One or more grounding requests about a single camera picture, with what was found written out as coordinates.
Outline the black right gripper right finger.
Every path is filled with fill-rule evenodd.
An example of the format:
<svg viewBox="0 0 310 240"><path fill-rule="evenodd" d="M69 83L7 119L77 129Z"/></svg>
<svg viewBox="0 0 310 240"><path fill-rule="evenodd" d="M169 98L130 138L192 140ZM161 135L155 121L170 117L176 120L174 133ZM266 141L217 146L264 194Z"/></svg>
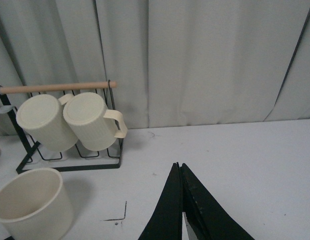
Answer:
<svg viewBox="0 0 310 240"><path fill-rule="evenodd" d="M191 169L181 167L183 210L195 236L199 240L252 240L218 203Z"/></svg>

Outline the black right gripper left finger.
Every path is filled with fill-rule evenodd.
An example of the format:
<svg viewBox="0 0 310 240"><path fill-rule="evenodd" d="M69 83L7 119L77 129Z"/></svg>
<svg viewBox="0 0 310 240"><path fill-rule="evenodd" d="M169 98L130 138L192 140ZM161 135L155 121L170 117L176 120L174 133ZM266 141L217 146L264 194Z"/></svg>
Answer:
<svg viewBox="0 0 310 240"><path fill-rule="evenodd" d="M154 212L139 236L140 240L182 239L183 185L180 166L174 163Z"/></svg>

